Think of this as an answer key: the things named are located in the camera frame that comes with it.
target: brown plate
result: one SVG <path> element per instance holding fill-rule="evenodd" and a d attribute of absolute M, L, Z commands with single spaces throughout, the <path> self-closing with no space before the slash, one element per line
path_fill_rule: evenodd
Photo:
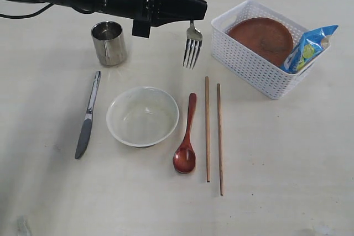
<path fill-rule="evenodd" d="M 289 30 L 268 18 L 245 20 L 228 34 L 276 66 L 281 66 L 293 49 L 293 37 Z"/>

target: fork tines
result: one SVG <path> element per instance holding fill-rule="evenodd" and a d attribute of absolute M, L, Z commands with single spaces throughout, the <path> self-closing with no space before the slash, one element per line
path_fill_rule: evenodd
<path fill-rule="evenodd" d="M 186 50 L 184 52 L 183 66 L 193 69 L 197 63 L 202 41 L 187 39 Z"/>

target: red spoon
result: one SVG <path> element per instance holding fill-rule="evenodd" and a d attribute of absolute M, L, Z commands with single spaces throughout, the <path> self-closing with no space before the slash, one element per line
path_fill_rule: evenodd
<path fill-rule="evenodd" d="M 196 157 L 193 151 L 192 144 L 190 143 L 190 130 L 192 126 L 193 116 L 195 108 L 197 105 L 197 95 L 191 93 L 189 96 L 188 104 L 188 119 L 187 119 L 187 128 L 186 134 L 182 141 L 182 144 L 176 150 L 175 155 L 173 156 L 172 162 L 175 170 L 181 174 L 189 174 L 195 168 Z"/>

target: metal cup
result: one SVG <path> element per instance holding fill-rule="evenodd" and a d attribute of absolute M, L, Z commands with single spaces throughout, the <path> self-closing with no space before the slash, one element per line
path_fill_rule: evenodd
<path fill-rule="evenodd" d="M 101 65 L 117 66 L 126 61 L 128 55 L 121 25 L 100 22 L 92 28 L 91 35 Z"/>

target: spoon handle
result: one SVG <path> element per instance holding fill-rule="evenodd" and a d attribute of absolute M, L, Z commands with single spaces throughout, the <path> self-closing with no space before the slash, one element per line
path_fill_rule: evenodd
<path fill-rule="evenodd" d="M 193 122 L 193 116 L 195 112 L 195 108 L 197 106 L 197 95 L 195 93 L 191 93 L 189 95 L 189 103 L 188 103 L 188 118 L 187 118 L 187 128 L 186 128 L 186 138 L 190 139 L 190 131 Z"/>

